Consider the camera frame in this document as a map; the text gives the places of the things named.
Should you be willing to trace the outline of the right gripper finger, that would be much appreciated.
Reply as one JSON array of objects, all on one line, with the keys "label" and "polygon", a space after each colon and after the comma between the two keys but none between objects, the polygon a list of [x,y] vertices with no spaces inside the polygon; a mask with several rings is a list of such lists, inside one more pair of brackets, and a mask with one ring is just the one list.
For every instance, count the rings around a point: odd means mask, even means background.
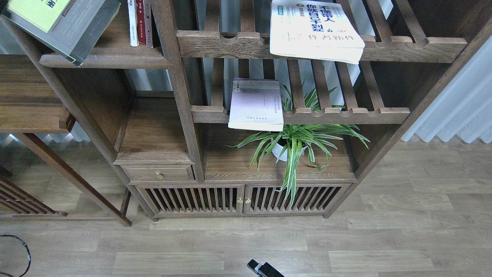
[{"label": "right gripper finger", "polygon": [[278,272],[278,270],[267,262],[260,264],[254,259],[251,259],[247,263],[247,267],[251,269],[258,277],[284,277],[283,274]]}]

